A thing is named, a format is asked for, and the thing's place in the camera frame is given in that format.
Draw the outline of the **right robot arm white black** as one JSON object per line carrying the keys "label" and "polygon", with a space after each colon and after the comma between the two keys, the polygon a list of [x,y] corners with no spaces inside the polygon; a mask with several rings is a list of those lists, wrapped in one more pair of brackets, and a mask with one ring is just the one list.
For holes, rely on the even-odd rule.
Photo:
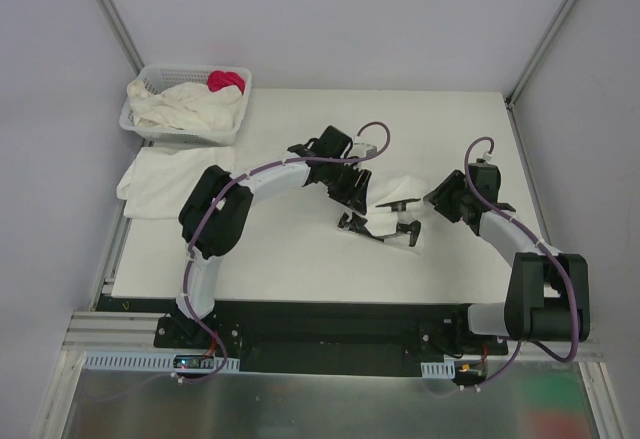
{"label": "right robot arm white black", "polygon": [[464,222],[511,267],[502,303],[472,304],[467,319],[450,328],[452,346],[473,353],[486,335],[526,342],[584,342],[590,332],[588,265],[530,238],[498,201],[499,168],[483,160],[455,170],[424,201],[451,223]]}

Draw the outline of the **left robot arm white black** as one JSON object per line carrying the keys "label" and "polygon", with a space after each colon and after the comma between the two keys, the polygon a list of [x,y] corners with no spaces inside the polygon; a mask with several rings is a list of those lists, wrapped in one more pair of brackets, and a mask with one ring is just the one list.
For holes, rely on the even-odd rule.
{"label": "left robot arm white black", "polygon": [[221,262],[238,244],[253,206],[288,190],[321,184],[330,199],[364,214],[371,172],[361,163],[383,151],[329,126],[320,137],[243,172],[208,167],[178,218],[186,243],[185,273],[173,314],[184,316],[176,329],[179,339],[191,348],[209,341],[212,326],[205,317],[215,307]]}

